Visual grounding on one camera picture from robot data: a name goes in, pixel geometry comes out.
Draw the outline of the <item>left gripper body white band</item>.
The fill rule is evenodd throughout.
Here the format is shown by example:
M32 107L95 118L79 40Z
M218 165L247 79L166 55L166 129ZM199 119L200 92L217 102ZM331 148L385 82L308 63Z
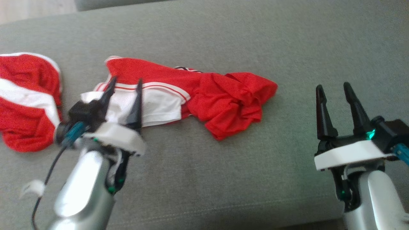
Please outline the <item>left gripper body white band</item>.
M147 148L137 131L111 122L102 123L94 132L85 132L85 137L141 156L145 154Z

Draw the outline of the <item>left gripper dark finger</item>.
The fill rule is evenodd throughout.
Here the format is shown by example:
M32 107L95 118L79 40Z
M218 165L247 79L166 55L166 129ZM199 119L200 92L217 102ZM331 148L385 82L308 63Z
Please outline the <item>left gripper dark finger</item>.
M142 79L139 79L135 89L135 100L127 115L127 128L140 130L142 128Z
M114 94L115 85L117 83L117 77L113 77L109 82L106 90L102 94L101 98L98 100L96 107L96 122L105 122L105 117L108 112L109 103L112 95Z

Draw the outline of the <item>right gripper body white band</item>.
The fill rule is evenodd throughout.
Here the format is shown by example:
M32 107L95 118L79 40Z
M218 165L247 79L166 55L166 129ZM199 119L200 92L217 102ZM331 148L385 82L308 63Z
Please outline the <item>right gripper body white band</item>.
M392 153L384 153L372 140L364 137L324 136L319 140L315 153L315 167L318 171L392 156Z

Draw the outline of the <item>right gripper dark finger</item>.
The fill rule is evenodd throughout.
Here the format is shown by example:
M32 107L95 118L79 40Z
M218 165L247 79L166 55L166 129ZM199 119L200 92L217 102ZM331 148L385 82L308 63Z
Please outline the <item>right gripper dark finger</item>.
M326 95L323 86L320 84L316 87L316 124L319 140L327 140L338 136L338 131L331 122L326 103Z
M370 119L349 82L344 83L344 94L351 109L353 134L364 135L372 132Z

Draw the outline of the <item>red shorts white stripe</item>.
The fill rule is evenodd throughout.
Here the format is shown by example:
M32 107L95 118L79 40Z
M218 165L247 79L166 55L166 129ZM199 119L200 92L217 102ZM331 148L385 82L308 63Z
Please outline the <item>red shorts white stripe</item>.
M0 136L16 152L37 152L60 124L61 71L37 53L0 54Z

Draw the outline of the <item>red basketball jersey number 23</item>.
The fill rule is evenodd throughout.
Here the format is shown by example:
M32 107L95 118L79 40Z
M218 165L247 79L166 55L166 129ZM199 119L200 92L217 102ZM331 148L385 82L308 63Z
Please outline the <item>red basketball jersey number 23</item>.
M177 122L189 116L205 124L216 140L246 130L262 119L262 106L278 85L253 73L225 75L189 67L167 67L142 59L111 56L105 61L109 75L81 100L100 99L109 81L117 78L108 108L108 122L125 124L142 84L142 126Z

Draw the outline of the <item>grey sofa seat cushion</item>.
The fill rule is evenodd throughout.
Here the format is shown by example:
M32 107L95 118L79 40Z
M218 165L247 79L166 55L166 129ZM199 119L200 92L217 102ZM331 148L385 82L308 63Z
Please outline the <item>grey sofa seat cushion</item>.
M172 0L74 0L76 9L80 12L94 9L110 8Z

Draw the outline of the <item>large grey sofa chaise cushion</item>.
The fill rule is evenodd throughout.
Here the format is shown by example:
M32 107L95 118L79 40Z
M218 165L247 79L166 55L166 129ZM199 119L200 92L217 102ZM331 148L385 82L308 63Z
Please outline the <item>large grey sofa chaise cushion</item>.
M346 81L370 118L409 124L409 0L178 0L0 25L0 54L21 51L57 62L64 112L107 79L109 56L278 84L262 121L222 141L194 117L144 128L108 230L340 218L332 174L314 164L318 84L340 135L353 130Z

